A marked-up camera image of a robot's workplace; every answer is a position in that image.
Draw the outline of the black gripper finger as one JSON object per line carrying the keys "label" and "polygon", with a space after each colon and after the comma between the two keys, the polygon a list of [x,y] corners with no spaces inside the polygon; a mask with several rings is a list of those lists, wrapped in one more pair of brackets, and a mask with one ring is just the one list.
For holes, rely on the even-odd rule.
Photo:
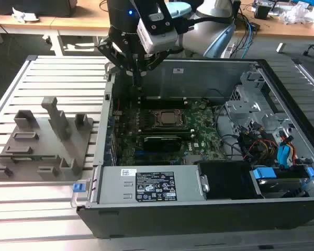
{"label": "black gripper finger", "polygon": [[114,47],[114,44],[111,38],[105,38],[99,42],[97,48],[111,63],[131,76],[133,86],[137,87],[138,69],[130,50],[129,40],[126,38],[120,40],[120,45],[117,45],[120,51]]}
{"label": "black gripper finger", "polygon": [[142,79],[146,76],[147,71],[152,71],[169,55],[169,51],[162,51],[152,55],[138,55],[138,88],[142,87]]}

